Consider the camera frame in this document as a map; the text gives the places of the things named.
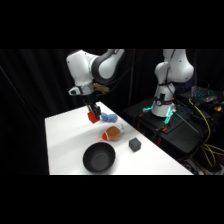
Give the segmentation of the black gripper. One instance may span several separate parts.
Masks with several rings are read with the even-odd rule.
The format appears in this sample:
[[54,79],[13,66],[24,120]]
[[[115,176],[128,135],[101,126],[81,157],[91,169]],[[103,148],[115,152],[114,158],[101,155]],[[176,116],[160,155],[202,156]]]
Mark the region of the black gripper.
[[84,104],[87,105],[88,108],[88,113],[93,113],[95,114],[96,119],[100,119],[101,115],[101,109],[99,106],[97,106],[97,96],[95,93],[89,94],[89,95],[84,95],[83,96],[83,101]]

